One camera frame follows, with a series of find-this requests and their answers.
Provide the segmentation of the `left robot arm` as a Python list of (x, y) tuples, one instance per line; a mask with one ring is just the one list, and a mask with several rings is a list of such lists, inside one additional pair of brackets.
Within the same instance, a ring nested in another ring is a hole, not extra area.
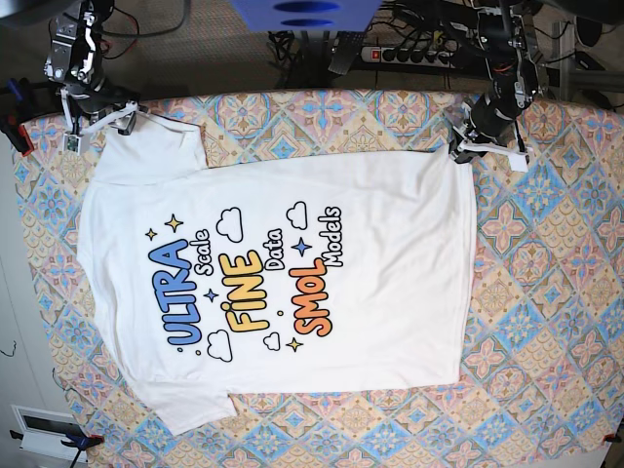
[(502, 144), (540, 91), (533, 1), (473, 1), (476, 26), (467, 30), (469, 51), (478, 50), (490, 79), (488, 91), (464, 106), (453, 127), (457, 143)]

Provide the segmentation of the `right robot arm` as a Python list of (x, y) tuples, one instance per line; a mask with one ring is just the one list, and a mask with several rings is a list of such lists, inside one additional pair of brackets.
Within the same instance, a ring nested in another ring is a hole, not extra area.
[[(235, 9), (255, 32), (264, 31), (280, 72), (279, 87), (325, 88), (346, 74), (361, 51), (377, 1), (237, 1)], [(90, 136), (111, 127), (129, 135), (142, 110), (137, 94), (111, 84), (103, 72), (103, 45), (114, 32), (104, 23), (112, 1), (73, 1), (53, 19), (47, 77), (60, 85), (67, 130), (64, 149), (82, 153)]]

